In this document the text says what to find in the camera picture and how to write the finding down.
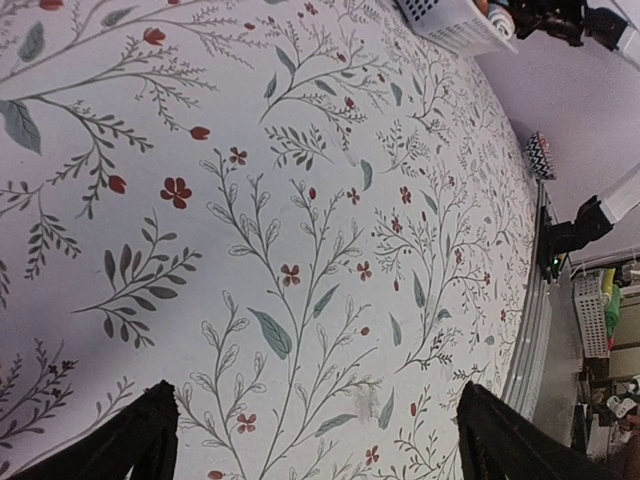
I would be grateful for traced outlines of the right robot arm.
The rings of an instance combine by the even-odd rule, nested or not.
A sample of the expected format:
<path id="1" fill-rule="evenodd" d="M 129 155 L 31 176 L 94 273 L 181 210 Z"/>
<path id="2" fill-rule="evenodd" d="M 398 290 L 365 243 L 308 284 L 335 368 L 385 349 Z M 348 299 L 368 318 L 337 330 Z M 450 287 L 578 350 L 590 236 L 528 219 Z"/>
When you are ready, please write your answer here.
<path id="1" fill-rule="evenodd" d="M 585 1 L 510 1 L 508 11 L 520 40 L 541 30 L 572 47 L 593 38 L 639 67 L 639 9 L 629 1 L 616 1 L 613 10 L 592 8 Z M 583 249 L 613 230 L 639 204 L 639 167 L 634 166 L 612 186 L 593 195 L 579 208 L 574 221 L 547 226 L 540 246 L 551 257 Z"/>

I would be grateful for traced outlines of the blue patterned towel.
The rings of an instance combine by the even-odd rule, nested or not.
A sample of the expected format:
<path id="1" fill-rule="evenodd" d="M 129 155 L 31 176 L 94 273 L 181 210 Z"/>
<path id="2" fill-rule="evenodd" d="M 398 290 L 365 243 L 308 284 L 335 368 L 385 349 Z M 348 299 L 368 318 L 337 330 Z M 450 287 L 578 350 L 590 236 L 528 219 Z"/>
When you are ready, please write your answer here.
<path id="1" fill-rule="evenodd" d="M 515 34 L 515 22 L 504 6 L 490 3 L 487 19 L 503 38 L 510 39 Z"/>

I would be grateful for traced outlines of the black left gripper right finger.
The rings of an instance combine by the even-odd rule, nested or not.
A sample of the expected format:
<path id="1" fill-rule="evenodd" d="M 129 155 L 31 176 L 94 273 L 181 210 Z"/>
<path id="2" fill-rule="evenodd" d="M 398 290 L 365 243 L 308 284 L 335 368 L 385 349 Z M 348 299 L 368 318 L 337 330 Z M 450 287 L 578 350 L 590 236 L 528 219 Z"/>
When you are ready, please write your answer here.
<path id="1" fill-rule="evenodd" d="M 604 465 L 537 429 L 484 386 L 469 382 L 457 406 L 465 479 L 616 479 Z"/>

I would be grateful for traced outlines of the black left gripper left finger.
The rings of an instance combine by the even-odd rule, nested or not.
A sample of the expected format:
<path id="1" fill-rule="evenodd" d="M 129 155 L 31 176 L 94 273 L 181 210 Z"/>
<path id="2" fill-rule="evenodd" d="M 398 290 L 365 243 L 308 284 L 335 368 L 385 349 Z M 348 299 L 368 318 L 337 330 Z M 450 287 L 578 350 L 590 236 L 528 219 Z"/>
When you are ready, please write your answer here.
<path id="1" fill-rule="evenodd" d="M 175 387 L 165 380 L 102 427 L 14 479 L 172 479 L 178 451 Z"/>

